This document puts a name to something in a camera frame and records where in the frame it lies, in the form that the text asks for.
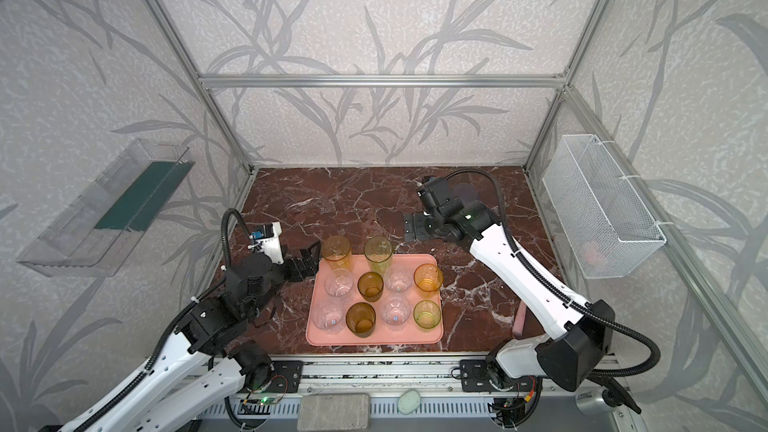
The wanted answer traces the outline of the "amber dotted glass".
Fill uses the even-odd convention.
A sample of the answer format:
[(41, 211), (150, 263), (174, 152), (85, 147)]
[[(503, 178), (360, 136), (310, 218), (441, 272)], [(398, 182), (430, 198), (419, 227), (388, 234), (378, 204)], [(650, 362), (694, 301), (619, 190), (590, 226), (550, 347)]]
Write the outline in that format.
[(347, 328), (357, 337), (369, 337), (376, 326), (376, 312), (368, 302), (353, 304), (345, 316)]
[(384, 279), (377, 272), (366, 272), (358, 279), (357, 290), (365, 301), (374, 303), (378, 301), (383, 294)]

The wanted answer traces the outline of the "blue frosted plastic cup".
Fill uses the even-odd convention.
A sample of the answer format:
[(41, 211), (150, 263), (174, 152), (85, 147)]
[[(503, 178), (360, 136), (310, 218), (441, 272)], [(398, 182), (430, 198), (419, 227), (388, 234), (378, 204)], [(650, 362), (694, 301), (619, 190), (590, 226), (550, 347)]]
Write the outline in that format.
[(478, 192), (471, 183), (458, 183), (453, 187), (453, 191), (464, 203), (471, 203), (478, 199)]

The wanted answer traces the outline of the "green short glass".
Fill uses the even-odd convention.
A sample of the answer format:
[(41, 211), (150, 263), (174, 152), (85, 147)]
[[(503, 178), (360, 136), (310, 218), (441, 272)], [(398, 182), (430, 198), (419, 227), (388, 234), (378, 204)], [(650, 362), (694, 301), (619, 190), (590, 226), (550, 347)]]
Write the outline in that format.
[(441, 307), (432, 300), (419, 301), (413, 309), (413, 318), (418, 327), (431, 330), (441, 324)]

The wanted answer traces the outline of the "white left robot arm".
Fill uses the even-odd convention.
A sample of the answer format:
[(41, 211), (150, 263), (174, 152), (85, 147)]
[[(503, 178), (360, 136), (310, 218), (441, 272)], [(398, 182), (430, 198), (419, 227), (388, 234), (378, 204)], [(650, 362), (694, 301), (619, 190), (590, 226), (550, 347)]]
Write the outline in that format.
[(245, 384), (269, 382), (268, 354), (236, 341), (286, 284), (317, 274), (321, 246), (289, 258), (276, 238), (250, 249), (239, 262), (225, 258), (222, 277), (172, 319), (131, 375), (76, 418), (44, 430), (174, 431)]

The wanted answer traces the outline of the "clear faceted glass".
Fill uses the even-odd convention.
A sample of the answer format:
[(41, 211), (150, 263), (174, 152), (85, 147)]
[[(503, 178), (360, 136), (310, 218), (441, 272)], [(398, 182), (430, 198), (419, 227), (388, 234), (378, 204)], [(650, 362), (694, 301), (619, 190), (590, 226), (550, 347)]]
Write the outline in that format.
[(379, 312), (389, 329), (401, 330), (411, 317), (412, 306), (406, 295), (394, 293), (383, 298)]
[(327, 295), (331, 297), (343, 297), (352, 291), (355, 286), (353, 274), (347, 269), (331, 270), (325, 277), (323, 287)]
[(391, 292), (406, 292), (413, 285), (413, 273), (405, 267), (393, 266), (384, 274), (384, 285)]
[(322, 298), (311, 307), (313, 325), (323, 333), (337, 334), (345, 323), (346, 309), (339, 298)]

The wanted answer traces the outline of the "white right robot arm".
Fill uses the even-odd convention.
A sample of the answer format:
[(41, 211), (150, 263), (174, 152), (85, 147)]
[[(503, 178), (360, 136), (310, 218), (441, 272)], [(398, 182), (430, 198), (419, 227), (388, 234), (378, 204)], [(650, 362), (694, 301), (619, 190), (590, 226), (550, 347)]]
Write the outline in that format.
[[(618, 378), (652, 370), (661, 359), (659, 346), (646, 335), (615, 320), (614, 310), (603, 300), (590, 302), (541, 265), (515, 239), (509, 229), (504, 194), (488, 172), (497, 206), (463, 201), (447, 177), (427, 176), (417, 189), (423, 211), (405, 216), (409, 241), (439, 239), (453, 243), (495, 273), (527, 306), (543, 327), (531, 339), (510, 340), (488, 356), (498, 373), (497, 382), (523, 376), (546, 377), (560, 388), (576, 391), (583, 382), (602, 387)], [(641, 363), (602, 369), (614, 334), (648, 350)]]

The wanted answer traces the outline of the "yellow tall glass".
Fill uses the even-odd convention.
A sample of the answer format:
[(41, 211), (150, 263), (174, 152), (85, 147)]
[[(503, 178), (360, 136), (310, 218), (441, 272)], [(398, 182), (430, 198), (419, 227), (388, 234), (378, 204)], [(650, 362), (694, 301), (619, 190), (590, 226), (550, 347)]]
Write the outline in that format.
[(321, 255), (331, 270), (353, 269), (351, 243), (343, 235), (334, 235), (324, 240)]

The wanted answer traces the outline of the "yellow short glass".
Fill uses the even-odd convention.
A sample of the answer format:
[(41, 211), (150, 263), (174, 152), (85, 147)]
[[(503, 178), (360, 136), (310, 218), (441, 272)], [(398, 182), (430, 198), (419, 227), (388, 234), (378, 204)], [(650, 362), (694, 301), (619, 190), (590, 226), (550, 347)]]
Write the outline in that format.
[(425, 263), (415, 269), (413, 281), (422, 297), (431, 297), (442, 288), (444, 275), (436, 264)]

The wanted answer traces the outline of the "tall green glass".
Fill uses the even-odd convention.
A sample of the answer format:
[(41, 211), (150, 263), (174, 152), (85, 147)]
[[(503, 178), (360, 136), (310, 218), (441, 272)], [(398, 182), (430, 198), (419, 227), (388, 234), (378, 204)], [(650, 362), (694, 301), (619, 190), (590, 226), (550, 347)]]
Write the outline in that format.
[(364, 255), (372, 272), (384, 275), (392, 265), (392, 243), (383, 236), (370, 238), (364, 245)]

